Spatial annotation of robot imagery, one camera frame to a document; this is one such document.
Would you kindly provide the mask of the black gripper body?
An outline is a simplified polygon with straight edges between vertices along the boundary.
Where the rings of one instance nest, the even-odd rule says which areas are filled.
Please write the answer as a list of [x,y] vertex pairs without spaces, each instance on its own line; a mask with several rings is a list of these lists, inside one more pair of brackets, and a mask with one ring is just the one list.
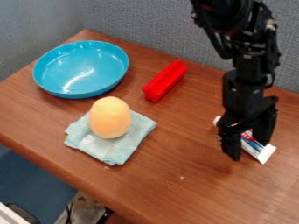
[[265,113],[278,114],[278,97],[265,97],[265,83],[247,82],[241,79],[239,72],[233,70],[223,76],[222,102],[226,112],[219,120],[219,126],[229,130],[234,123],[239,128],[253,130]]

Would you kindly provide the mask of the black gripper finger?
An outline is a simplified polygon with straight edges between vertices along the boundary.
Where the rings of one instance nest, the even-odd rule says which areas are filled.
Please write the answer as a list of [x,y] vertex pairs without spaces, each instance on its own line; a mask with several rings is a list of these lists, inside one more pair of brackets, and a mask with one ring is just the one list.
[[255,126],[254,126],[254,138],[262,145],[267,145],[271,140],[271,136],[277,126],[277,112],[265,113]]
[[219,137],[223,153],[227,154],[234,161],[239,161],[242,157],[241,134],[222,130],[219,132]]

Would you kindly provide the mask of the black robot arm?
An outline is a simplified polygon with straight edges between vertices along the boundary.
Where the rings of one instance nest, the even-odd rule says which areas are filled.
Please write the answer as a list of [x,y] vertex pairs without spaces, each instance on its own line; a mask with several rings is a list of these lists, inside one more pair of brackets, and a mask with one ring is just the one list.
[[277,22],[262,0],[191,0],[194,23],[234,69],[225,73],[222,103],[226,112],[217,122],[222,151],[242,157],[242,133],[253,131],[261,144],[270,143],[277,126],[278,97],[266,96],[279,67]]

